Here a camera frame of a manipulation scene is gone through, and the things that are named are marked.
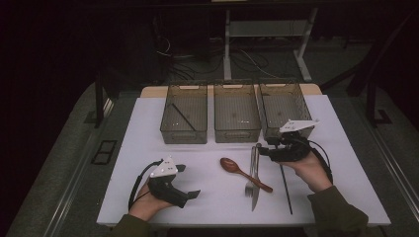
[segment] person's left hand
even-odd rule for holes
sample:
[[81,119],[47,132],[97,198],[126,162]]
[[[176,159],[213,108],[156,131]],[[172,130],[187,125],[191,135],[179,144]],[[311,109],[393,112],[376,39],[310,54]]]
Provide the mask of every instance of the person's left hand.
[[144,221],[151,219],[151,217],[153,217],[154,214],[156,214],[159,210],[173,206],[173,204],[165,200],[158,199],[150,193],[148,188],[148,180],[138,191],[137,197],[141,198],[132,205],[128,214],[140,218]]

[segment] wooden spoon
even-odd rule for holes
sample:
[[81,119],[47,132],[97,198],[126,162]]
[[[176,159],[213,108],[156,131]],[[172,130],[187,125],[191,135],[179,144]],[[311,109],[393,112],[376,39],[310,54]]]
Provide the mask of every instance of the wooden spoon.
[[237,163],[235,163],[231,159],[223,157],[219,160],[219,164],[221,164],[222,169],[224,169],[226,172],[240,174],[240,175],[246,177],[247,179],[249,179],[251,182],[253,182],[253,184],[255,184],[257,187],[261,188],[262,190],[264,190],[268,193],[271,193],[273,191],[273,189],[271,187],[263,184],[262,182],[254,179],[253,177],[251,177],[251,176],[247,175],[246,173],[244,173],[243,171],[241,171],[240,168],[238,167]]

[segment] wire mesh basket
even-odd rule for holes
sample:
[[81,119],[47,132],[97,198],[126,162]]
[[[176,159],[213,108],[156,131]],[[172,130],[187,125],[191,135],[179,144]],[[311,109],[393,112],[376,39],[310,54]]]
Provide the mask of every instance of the wire mesh basket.
[[160,125],[164,142],[206,144],[207,130],[207,81],[172,81]]
[[256,142],[261,123],[253,80],[215,81],[215,142]]
[[[311,120],[299,84],[291,79],[260,79],[257,89],[259,115],[265,140],[281,137],[280,128],[289,120]],[[309,137],[314,126],[302,129]]]

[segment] knife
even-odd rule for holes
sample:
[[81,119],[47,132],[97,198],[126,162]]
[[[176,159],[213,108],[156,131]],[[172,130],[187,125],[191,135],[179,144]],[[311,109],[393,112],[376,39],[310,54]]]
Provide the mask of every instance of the knife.
[[[254,163],[254,170],[253,170],[253,175],[254,178],[256,180],[259,180],[259,176],[258,176],[258,171],[259,171],[259,147],[261,147],[261,143],[257,143],[256,146],[252,147],[252,152],[254,152],[255,155],[255,163]],[[255,209],[256,204],[258,203],[258,198],[259,198],[259,191],[260,188],[255,186],[255,184],[253,184],[253,196],[252,196],[252,211]]]

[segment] white tag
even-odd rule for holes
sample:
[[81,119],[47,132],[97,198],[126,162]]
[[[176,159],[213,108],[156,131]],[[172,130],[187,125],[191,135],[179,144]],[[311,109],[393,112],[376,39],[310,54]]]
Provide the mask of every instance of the white tag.
[[176,168],[175,162],[171,156],[168,156],[166,159],[161,162],[161,164],[150,174],[151,178],[163,177],[169,175],[176,175],[178,169]]
[[317,120],[289,120],[287,123],[280,128],[280,132],[288,132],[288,131],[298,131],[301,129],[305,129],[307,127],[314,126],[319,124],[320,121]]

